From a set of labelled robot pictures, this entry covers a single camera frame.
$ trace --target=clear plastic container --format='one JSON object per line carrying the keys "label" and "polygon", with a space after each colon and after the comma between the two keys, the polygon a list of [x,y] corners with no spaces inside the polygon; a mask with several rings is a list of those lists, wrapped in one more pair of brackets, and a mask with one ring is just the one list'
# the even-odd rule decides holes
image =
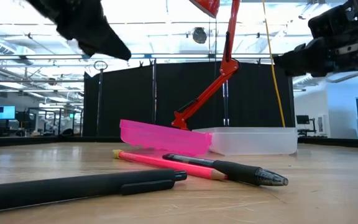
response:
{"label": "clear plastic container", "polygon": [[196,133],[137,121],[121,120],[121,139],[132,145],[186,154],[203,155],[212,143],[209,133]]}
{"label": "clear plastic container", "polygon": [[213,152],[222,155],[293,154],[298,149],[296,128],[204,128],[211,133]]}

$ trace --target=pencil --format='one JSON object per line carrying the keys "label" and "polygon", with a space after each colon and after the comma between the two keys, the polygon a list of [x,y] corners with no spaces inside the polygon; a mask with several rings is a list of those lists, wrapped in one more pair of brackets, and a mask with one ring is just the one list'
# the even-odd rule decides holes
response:
{"label": "pencil", "polygon": [[124,159],[127,161],[134,161],[143,164],[152,165],[161,168],[171,168],[174,170],[184,170],[188,175],[196,177],[202,177],[211,180],[223,180],[226,179],[226,175],[216,169],[209,167],[201,167],[191,164],[184,164],[182,162],[168,161],[165,159],[159,159],[149,156],[141,156],[133,153],[124,152],[122,150],[113,150],[115,159]]}

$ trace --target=desk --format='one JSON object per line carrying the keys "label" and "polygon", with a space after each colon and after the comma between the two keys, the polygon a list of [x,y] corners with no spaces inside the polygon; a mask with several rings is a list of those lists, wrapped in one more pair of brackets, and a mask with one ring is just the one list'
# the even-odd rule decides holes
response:
{"label": "desk", "polygon": [[[173,190],[1,212],[0,223],[358,223],[358,149],[298,148],[292,156],[207,155],[276,171],[289,179],[287,187],[189,177]],[[0,147],[0,183],[149,169],[112,162],[112,149],[137,151],[114,143]]]}

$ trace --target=black pen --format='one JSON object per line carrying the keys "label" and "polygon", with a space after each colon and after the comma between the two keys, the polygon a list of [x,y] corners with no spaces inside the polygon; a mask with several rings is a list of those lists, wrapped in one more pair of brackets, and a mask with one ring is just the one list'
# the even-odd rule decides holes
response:
{"label": "black pen", "polygon": [[287,186],[288,179],[272,171],[261,167],[247,166],[228,161],[213,161],[210,159],[200,159],[176,154],[166,154],[163,159],[185,162],[198,166],[214,168],[227,175],[228,180],[244,182],[252,185],[264,186]]}
{"label": "black pen", "polygon": [[120,172],[0,184],[0,210],[111,194],[139,194],[171,189],[185,180],[173,169]]}

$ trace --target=computer monitor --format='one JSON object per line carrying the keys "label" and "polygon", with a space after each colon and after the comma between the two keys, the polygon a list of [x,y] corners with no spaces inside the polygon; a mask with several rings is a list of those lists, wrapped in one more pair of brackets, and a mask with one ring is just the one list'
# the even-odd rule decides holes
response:
{"label": "computer monitor", "polygon": [[15,106],[0,106],[0,120],[15,119],[16,107]]}
{"label": "computer monitor", "polygon": [[310,124],[310,119],[308,115],[297,115],[296,122],[298,124]]}

